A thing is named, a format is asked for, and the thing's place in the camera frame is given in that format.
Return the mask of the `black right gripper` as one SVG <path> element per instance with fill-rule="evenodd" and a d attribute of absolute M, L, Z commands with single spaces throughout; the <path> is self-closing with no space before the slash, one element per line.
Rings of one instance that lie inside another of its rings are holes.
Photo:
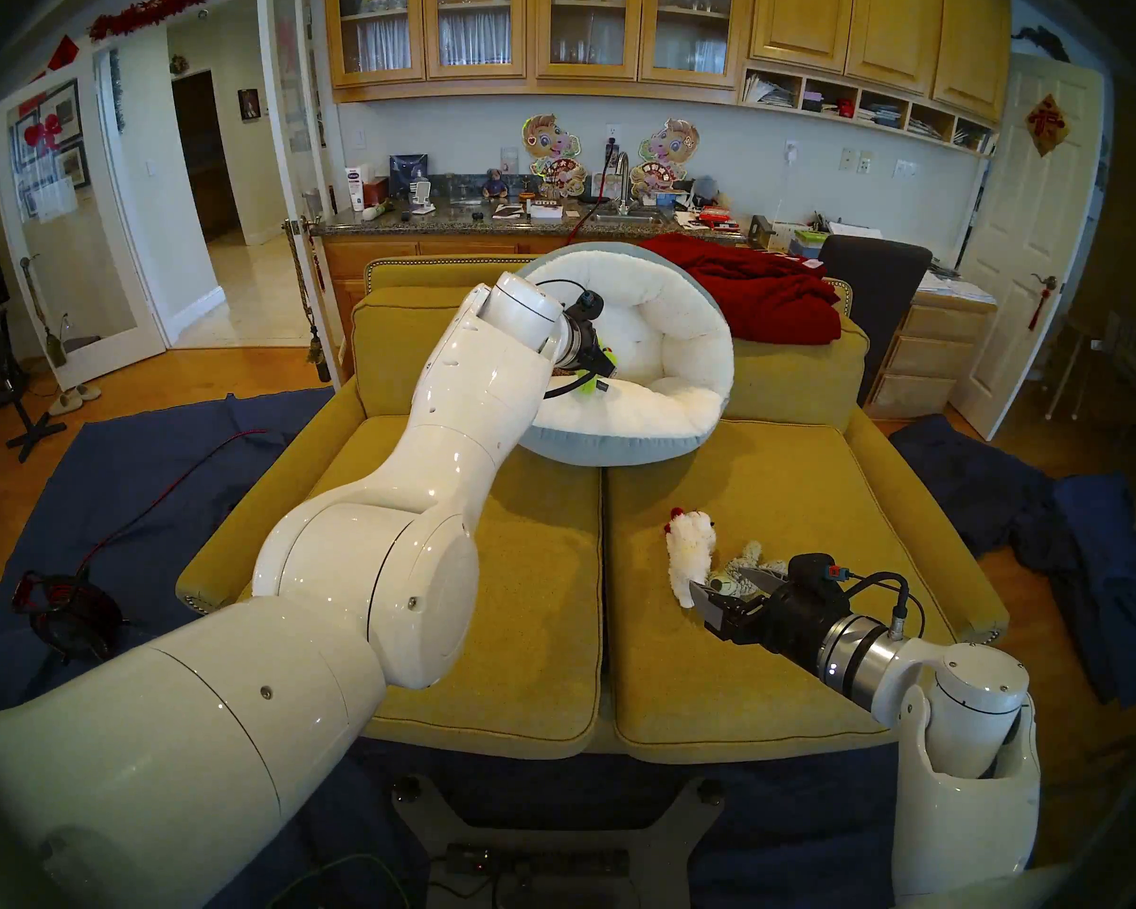
<path fill-rule="evenodd" d="M 734 645 L 757 645 L 782 654 L 815 675 L 847 675 L 853 647 L 840 637 L 854 624 L 849 597 L 832 570 L 842 572 L 832 554 L 796 554 L 786 576 L 755 566 L 740 566 L 740 578 L 762 593 L 750 601 L 724 595 L 705 585 L 690 585 L 693 610 L 715 637 Z"/>

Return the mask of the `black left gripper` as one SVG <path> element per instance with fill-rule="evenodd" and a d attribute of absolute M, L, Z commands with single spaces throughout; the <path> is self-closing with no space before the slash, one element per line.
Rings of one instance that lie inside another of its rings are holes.
<path fill-rule="evenodd" d="M 602 347 L 594 322 L 603 312 L 602 297 L 591 290 L 580 290 L 577 301 L 573 305 L 573 372 L 580 376 L 611 377 L 616 370 L 612 355 Z"/>

